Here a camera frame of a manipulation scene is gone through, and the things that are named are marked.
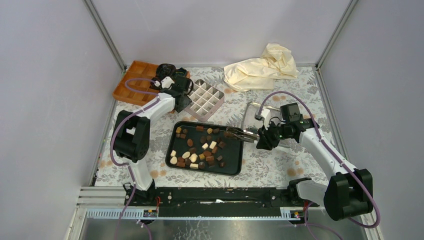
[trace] white wall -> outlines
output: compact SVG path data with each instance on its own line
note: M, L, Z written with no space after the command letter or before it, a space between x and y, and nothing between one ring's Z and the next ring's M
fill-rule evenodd
M349 0L94 0L125 63L230 64L267 43L315 63Z
M62 239L119 69L81 0L0 0L0 62L0 239Z
M359 1L322 68L350 160L373 175L385 240L422 239L424 1Z

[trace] brown tray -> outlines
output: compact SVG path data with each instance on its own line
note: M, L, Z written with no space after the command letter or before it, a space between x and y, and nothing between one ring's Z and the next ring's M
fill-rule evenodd
M158 65L151 64L142 61L133 61L128 71L126 71L125 75L116 86L115 90L112 93L113 98L118 101L122 101L129 104L135 104L139 106L143 106L148 103L150 100L154 99L154 95L143 94L130 91L125 87L125 81L128 79L136 79L136 78L145 78L152 79L156 76L156 69ZM190 78L190 73L187 72L187 78ZM159 93L158 90L154 90L150 88L150 82L148 81L133 81L130 82L129 85L140 91L147 91L151 93Z

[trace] cream fabric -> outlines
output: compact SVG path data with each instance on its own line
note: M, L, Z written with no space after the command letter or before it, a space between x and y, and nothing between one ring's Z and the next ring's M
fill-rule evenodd
M266 90L274 88L274 79L296 79L298 74L292 51L268 43L260 58L225 66L224 82L239 92Z

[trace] white chocolate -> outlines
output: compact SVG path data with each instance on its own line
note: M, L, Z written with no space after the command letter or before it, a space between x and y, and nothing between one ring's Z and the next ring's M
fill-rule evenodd
M181 157L183 159L186 159L186 158L190 157L190 152L189 151L184 152L184 154Z
M216 141L212 141L212 142L210 143L210 145L209 145L209 148L210 148L210 149L214 149L216 145L217 145L217 142L216 142Z
M196 153L193 153L193 154L190 156L190 161L191 161L192 163L195 163L197 159L198 159L198 156L196 155Z
M173 165L177 164L177 162L178 162L177 157L173 156L169 162Z

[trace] reflective metal surface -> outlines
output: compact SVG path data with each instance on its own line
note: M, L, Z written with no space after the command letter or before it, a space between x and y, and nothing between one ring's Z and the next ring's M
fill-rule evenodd
M333 221L320 209L310 210L310 222L333 228L344 240L366 240L363 228L345 219ZM113 240L116 219L85 220L83 240ZM258 220L156 220L149 224L154 240L313 240L308 229L292 227L288 221ZM312 227L320 240L338 240L331 232ZM119 240L147 240L147 229L135 220L122 220L118 229Z

